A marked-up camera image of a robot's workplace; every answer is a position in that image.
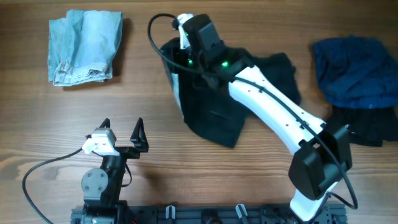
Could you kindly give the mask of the black shorts with snap button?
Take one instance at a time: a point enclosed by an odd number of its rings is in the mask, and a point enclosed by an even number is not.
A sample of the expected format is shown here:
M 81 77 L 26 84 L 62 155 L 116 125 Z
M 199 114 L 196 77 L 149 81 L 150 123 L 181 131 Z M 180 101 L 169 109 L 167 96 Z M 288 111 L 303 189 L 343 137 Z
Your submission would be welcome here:
M 227 48 L 238 57 L 245 55 L 265 77 L 295 104 L 301 96 L 295 81 L 296 68 L 285 53 L 253 57 L 246 50 Z M 224 90 L 212 89 L 205 79 L 164 63 L 166 74 L 183 120 L 198 136 L 224 147 L 235 147 L 249 110 Z

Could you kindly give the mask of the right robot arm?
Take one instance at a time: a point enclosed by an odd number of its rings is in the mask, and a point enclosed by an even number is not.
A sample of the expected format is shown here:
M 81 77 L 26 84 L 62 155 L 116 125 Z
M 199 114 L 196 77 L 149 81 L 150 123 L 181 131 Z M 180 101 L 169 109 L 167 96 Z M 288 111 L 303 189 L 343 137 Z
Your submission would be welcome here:
M 181 14 L 177 20 L 189 69 L 216 91 L 225 82 L 232 101 L 271 128 L 293 156 L 289 178 L 295 194 L 290 209 L 296 216 L 304 222 L 313 220 L 330 196 L 357 209 L 347 175 L 353 165 L 348 130 L 295 104 L 267 79 L 246 50 L 225 46 L 208 15 Z

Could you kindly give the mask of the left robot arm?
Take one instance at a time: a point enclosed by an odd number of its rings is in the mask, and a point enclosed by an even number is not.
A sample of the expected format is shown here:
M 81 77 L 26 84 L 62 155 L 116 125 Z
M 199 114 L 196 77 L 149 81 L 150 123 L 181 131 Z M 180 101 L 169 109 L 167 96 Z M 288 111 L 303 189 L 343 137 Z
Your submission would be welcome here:
M 72 210 L 74 224 L 117 224 L 134 223 L 134 215 L 127 202 L 120 200 L 124 174 L 130 172 L 127 160 L 139 159 L 142 152 L 149 150 L 142 118 L 137 120 L 130 141 L 132 146 L 116 146 L 116 136 L 106 118 L 102 124 L 86 137 L 82 149 L 102 157 L 99 168 L 91 169 L 81 180 L 84 205 Z

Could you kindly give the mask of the light blue folded denim shorts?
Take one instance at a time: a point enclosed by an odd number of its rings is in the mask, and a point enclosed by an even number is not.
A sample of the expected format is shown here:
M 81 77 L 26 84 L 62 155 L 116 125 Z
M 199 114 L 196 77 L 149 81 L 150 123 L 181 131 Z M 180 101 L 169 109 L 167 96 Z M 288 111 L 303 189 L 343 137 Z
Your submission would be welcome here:
M 104 82 L 122 39 L 121 11 L 72 9 L 49 21 L 48 80 L 54 86 Z

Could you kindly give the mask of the blue crumpled garment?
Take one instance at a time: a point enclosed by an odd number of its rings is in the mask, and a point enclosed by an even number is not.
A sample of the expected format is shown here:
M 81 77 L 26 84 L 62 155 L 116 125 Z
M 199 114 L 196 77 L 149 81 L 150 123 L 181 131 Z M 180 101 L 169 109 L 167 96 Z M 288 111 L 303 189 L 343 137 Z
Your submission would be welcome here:
M 316 41 L 311 50 L 319 89 L 334 106 L 397 105 L 397 59 L 377 39 L 348 36 Z

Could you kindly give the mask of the black garment under blue one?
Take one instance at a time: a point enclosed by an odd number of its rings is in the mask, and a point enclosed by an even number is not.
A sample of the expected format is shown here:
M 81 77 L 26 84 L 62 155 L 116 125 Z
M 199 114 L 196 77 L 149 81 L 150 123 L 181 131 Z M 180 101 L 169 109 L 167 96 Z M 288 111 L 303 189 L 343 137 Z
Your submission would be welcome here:
M 332 106 L 329 120 L 349 131 L 350 143 L 381 147 L 383 141 L 397 141 L 397 116 L 393 108 L 350 109 Z

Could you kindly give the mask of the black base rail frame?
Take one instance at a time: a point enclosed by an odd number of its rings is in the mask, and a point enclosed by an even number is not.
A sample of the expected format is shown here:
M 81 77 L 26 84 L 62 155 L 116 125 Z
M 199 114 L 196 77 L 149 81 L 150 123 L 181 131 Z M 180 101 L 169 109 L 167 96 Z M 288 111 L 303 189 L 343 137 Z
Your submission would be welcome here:
M 93 213 L 87 209 L 73 209 L 71 223 L 138 223 L 138 224 L 201 224 L 201 223 L 302 223 L 287 204 L 244 207 L 129 207 L 125 212 Z

